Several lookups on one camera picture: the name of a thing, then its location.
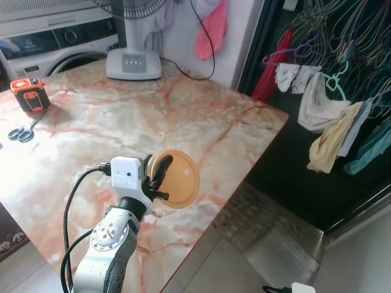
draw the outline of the robotic arm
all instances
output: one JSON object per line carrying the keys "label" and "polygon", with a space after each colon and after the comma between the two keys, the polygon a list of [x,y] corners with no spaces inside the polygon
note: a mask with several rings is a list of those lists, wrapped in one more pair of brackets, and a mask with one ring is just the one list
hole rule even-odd
{"label": "robotic arm", "polygon": [[73,293],[121,292],[126,265],[136,248],[140,221],[151,213],[155,198],[169,197],[157,190],[173,158],[166,156],[160,161],[152,180],[144,173],[150,158],[111,160],[111,182],[119,204],[110,206],[93,229],[89,249],[76,271]]}

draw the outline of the fan base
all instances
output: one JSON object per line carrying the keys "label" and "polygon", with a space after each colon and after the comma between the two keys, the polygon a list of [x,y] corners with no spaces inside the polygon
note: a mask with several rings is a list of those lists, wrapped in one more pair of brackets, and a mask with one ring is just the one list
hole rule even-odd
{"label": "fan base", "polygon": [[106,59],[106,75],[130,81],[158,79],[161,77],[159,55],[151,50],[112,50]]}

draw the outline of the orange tape measure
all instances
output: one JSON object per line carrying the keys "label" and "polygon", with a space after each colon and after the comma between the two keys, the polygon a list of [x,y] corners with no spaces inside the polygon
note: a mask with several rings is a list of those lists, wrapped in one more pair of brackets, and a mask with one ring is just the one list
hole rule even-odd
{"label": "orange tape measure", "polygon": [[39,78],[18,79],[11,82],[11,92],[25,113],[37,113],[51,107],[48,95]]}

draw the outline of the scissors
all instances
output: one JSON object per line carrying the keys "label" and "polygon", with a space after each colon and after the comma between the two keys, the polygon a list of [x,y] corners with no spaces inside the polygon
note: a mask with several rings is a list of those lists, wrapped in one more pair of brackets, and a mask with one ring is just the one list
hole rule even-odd
{"label": "scissors", "polygon": [[39,120],[42,119],[43,116],[45,116],[45,114],[46,112],[43,112],[36,119],[34,119],[29,129],[20,127],[11,130],[10,133],[8,133],[8,138],[10,140],[19,140],[20,142],[29,142],[34,137],[34,131],[32,130],[32,128],[38,123]]}

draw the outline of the floor tile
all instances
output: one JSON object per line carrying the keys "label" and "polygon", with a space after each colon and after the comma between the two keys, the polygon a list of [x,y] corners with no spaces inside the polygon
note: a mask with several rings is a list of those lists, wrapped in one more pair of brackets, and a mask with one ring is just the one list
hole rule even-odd
{"label": "floor tile", "polygon": [[266,285],[239,251],[222,238],[186,290],[189,293],[260,293]]}
{"label": "floor tile", "polygon": [[277,223],[244,254],[254,269],[277,288],[308,283],[318,263]]}
{"label": "floor tile", "polygon": [[269,231],[279,216],[262,195],[242,183],[214,220],[224,237],[239,252],[244,252]]}
{"label": "floor tile", "polygon": [[173,277],[161,293],[182,293],[183,290],[183,286]]}
{"label": "floor tile", "polygon": [[10,293],[38,292],[63,293],[59,276],[47,263],[10,291]]}
{"label": "floor tile", "polygon": [[38,250],[27,243],[0,262],[1,292],[10,292],[45,264],[46,261]]}
{"label": "floor tile", "polygon": [[213,248],[221,239],[220,232],[210,226],[175,273],[175,279],[186,287]]}
{"label": "floor tile", "polygon": [[281,213],[278,223],[316,261],[321,261],[324,253],[323,231],[315,228],[292,213]]}

